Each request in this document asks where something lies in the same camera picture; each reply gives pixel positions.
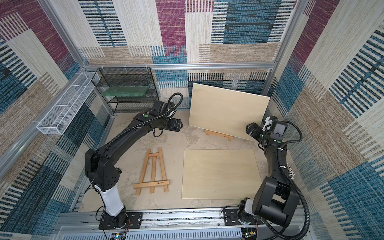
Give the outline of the light wooden board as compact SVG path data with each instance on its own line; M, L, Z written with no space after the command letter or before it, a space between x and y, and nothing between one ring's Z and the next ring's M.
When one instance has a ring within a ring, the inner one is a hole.
M253 198L262 182L252 150L185 150L182 199Z
M189 125L252 141L246 126L261 124L269 97L193 84Z

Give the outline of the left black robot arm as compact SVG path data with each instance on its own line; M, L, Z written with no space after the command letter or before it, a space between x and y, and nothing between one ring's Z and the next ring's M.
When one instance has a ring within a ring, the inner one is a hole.
M100 230L127 229L129 217L117 188L121 170L117 162L138 140L159 130L178 132L183 127L173 116L179 104L156 100L151 109L138 113L129 125L115 138L85 153L85 173L91 187L101 196L103 211L99 218Z

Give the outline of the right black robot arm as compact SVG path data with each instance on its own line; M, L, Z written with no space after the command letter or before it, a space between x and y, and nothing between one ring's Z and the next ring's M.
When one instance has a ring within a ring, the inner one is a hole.
M287 170L287 144L283 136L288 124L275 116L266 118L263 127L256 123L246 126L246 133L254 138L263 149L268 163L268 175L263 180L253 199L245 198L238 210L238 222L250 225L254 217L270 221L282 227L288 227L299 196L288 178L281 172Z

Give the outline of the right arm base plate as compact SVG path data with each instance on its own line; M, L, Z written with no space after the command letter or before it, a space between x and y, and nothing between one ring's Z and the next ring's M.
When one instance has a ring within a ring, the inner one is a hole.
M241 221L238 215L238 206L226 206L221 210L220 217L225 226L249 225L251 222Z

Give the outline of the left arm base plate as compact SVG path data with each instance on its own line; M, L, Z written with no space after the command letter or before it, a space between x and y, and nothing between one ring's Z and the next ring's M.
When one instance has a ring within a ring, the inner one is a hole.
M143 212L126 212L112 217L103 211L99 230L139 229L142 224Z

